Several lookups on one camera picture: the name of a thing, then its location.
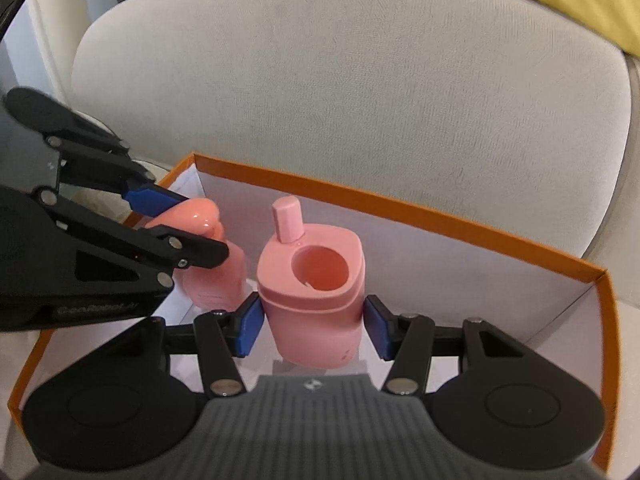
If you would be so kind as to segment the small pink bottle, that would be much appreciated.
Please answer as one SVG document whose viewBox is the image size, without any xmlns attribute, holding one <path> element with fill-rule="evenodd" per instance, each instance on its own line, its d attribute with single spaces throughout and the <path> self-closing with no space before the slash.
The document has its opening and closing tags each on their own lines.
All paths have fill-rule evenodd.
<svg viewBox="0 0 640 480">
<path fill-rule="evenodd" d="M 224 234 L 218 206 L 209 198 L 189 198 L 150 220 L 155 234 L 175 237 L 186 251 L 174 278 L 203 311 L 236 310 L 245 298 L 245 255 Z"/>
</svg>

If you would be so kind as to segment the beige sofa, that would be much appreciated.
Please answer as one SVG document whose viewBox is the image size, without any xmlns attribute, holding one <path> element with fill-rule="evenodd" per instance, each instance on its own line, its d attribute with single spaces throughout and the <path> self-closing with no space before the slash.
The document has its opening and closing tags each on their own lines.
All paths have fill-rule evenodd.
<svg viewBox="0 0 640 480">
<path fill-rule="evenodd" d="M 29 0 L 17 80 L 142 158 L 198 151 L 408 200 L 605 266 L 611 472 L 639 463 L 639 63 L 529 0 Z"/>
</svg>

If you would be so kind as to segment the orange cardboard box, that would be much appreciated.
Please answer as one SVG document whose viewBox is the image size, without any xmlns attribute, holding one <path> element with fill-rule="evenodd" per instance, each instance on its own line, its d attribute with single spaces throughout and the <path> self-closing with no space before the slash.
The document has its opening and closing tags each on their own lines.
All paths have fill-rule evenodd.
<svg viewBox="0 0 640 480">
<path fill-rule="evenodd" d="M 605 270 L 450 214 L 193 155 L 126 226 L 1 191 L 36 479 L 599 479 Z"/>
</svg>

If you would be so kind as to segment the pink cup holder container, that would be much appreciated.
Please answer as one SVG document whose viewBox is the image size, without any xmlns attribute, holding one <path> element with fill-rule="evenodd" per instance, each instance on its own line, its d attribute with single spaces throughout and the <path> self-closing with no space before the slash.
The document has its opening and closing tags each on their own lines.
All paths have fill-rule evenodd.
<svg viewBox="0 0 640 480">
<path fill-rule="evenodd" d="M 295 196 L 271 206 L 274 234 L 257 265 L 257 289 L 283 359 L 332 370 L 356 356 L 366 259 L 349 229 L 307 223 Z"/>
</svg>

